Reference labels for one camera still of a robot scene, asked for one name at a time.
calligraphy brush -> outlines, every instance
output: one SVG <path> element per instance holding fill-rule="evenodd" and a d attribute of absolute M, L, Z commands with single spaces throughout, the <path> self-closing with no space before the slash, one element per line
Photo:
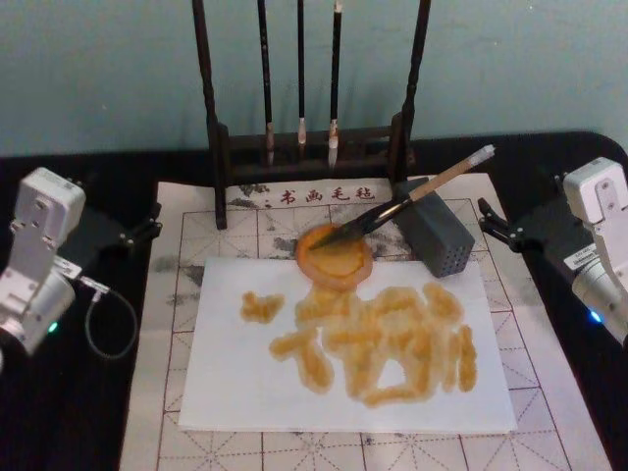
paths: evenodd
<path fill-rule="evenodd" d="M 296 2 L 296 22 L 298 34 L 298 145 L 305 146 L 305 39 L 303 25 L 303 0 Z"/>
<path fill-rule="evenodd" d="M 436 175 L 427 183 L 421 184 L 420 186 L 414 188 L 408 193 L 405 199 L 401 201 L 393 199 L 388 203 L 384 203 L 367 211 L 363 215 L 352 221 L 349 221 L 346 224 L 343 224 L 339 228 L 334 229 L 328 235 L 324 236 L 318 242 L 314 243 L 310 247 L 310 250 L 324 247 L 332 243 L 356 240 L 363 236 L 366 236 L 367 234 L 370 234 L 378 227 L 396 216 L 400 211 L 404 210 L 408 206 L 411 206 L 412 203 L 415 203 L 416 201 L 426 196 L 428 193 L 431 193 L 432 191 L 441 187 L 458 175 L 464 174 L 468 170 L 490 159 L 494 155 L 495 148 L 492 145 L 487 145 L 481 148 L 463 161 L 458 162 L 454 166 L 449 167 L 441 174 Z"/>
<path fill-rule="evenodd" d="M 334 39 L 332 42 L 332 106 L 330 121 L 330 152 L 328 156 L 329 166 L 333 168 L 338 159 L 338 81 L 340 72 L 340 30 L 342 27 L 342 3 L 336 0 L 334 3 Z"/>
<path fill-rule="evenodd" d="M 268 164 L 273 165 L 275 157 L 275 132 L 273 129 L 273 105 L 271 102 L 271 69 L 268 59 L 268 30 L 266 27 L 266 1 L 257 0 L 259 17 L 259 42 L 262 48 L 262 76 L 264 80 L 264 112 L 266 117 L 266 151 Z"/>

cable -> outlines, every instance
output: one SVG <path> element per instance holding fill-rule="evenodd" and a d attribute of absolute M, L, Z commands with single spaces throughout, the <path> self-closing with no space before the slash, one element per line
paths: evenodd
<path fill-rule="evenodd" d="M 96 353 L 96 355 L 100 356 L 101 358 L 105 360 L 114 361 L 114 360 L 120 360 L 121 358 L 125 357 L 131 351 L 133 345 L 135 344 L 135 341 L 137 340 L 137 314 L 133 306 L 131 306 L 131 303 L 128 302 L 127 299 L 123 297 L 121 294 L 119 294 L 117 291 L 114 291 L 113 289 L 109 289 L 107 292 L 109 294 L 113 294 L 114 297 L 117 297 L 118 299 L 120 299 L 120 301 L 129 310 L 131 314 L 132 325 L 133 325 L 133 333 L 131 336 L 131 340 L 129 341 L 127 346 L 123 348 L 123 350 L 120 353 L 116 353 L 116 354 L 106 353 L 102 351 L 100 348 L 98 348 L 98 346 L 96 346 L 96 344 L 94 343 L 94 340 L 91 337 L 91 331 L 89 329 L 89 325 L 91 324 L 91 316 L 94 312 L 94 306 L 98 303 L 98 301 L 100 300 L 100 297 L 102 296 L 101 291 L 97 291 L 94 294 L 94 297 L 91 299 L 91 303 L 89 304 L 89 307 L 87 308 L 87 314 L 85 315 L 85 336 L 87 337 L 87 343 L 89 344 L 89 347 L 92 349 L 94 353 Z"/>

black table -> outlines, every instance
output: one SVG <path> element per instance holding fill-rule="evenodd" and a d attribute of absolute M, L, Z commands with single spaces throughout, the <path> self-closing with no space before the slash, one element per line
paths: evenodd
<path fill-rule="evenodd" d="M 485 144 L 497 158 L 488 172 L 506 217 L 514 221 L 554 197 L 551 178 L 604 156 L 628 163 L 612 140 L 592 132 L 555 132 L 430 139 L 414 142 L 416 174 L 438 173 Z M 88 202 L 127 227 L 151 208 L 160 181 L 208 184 L 207 152 L 132 152 L 42 156 L 0 160 L 0 267 L 11 244 L 8 231 L 19 180 L 45 166 L 88 182 Z M 131 260 L 104 260 L 91 275 L 110 284 L 141 311 L 148 247 Z M 628 355 L 602 328 L 570 287 L 538 254 L 526 263 L 569 360 L 614 469 L 628 469 Z M 127 418 L 134 354 L 104 362 L 91 353 L 82 333 L 89 293 L 60 322 L 54 335 L 19 372 L 0 377 L 0 469 L 117 469 Z M 104 344 L 124 335 L 124 319 L 101 306 L 94 328 Z"/>

